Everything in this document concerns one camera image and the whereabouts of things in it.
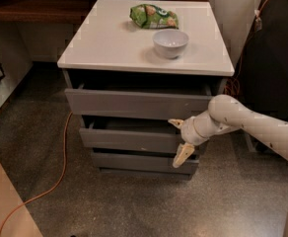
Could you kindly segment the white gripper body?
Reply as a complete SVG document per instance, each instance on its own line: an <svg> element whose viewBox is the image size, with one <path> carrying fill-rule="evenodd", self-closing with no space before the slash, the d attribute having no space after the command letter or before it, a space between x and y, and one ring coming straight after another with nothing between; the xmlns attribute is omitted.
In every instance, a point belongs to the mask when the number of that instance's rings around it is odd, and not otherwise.
<svg viewBox="0 0 288 237"><path fill-rule="evenodd" d="M197 131L194 120L195 117L186 119L181 125L180 134L186 143L198 146L205 142L205 138Z"/></svg>

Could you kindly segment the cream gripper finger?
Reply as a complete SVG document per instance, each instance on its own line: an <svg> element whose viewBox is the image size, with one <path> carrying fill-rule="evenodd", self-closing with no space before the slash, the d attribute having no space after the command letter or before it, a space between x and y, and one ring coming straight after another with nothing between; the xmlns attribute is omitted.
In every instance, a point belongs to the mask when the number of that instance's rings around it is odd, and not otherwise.
<svg viewBox="0 0 288 237"><path fill-rule="evenodd" d="M183 120L182 119L177 119L177 118L170 118L168 120L168 123L170 123L171 125L173 125L176 128L181 128L182 124L183 124Z"/></svg>
<svg viewBox="0 0 288 237"><path fill-rule="evenodd" d="M180 167L194 152L194 146L189 143L180 144L173 161L173 167Z"/></svg>

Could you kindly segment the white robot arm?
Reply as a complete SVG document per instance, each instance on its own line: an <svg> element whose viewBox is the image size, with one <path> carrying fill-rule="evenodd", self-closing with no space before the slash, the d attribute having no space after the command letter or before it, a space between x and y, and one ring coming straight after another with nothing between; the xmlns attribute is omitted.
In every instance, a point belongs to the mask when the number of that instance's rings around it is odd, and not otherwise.
<svg viewBox="0 0 288 237"><path fill-rule="evenodd" d="M180 130L173 167L180 167L194 148L214 135L241 129L288 161L288 121L256 113L229 95L213 97L205 112L187 119L169 119ZM283 237L288 237L288 212Z"/></svg>

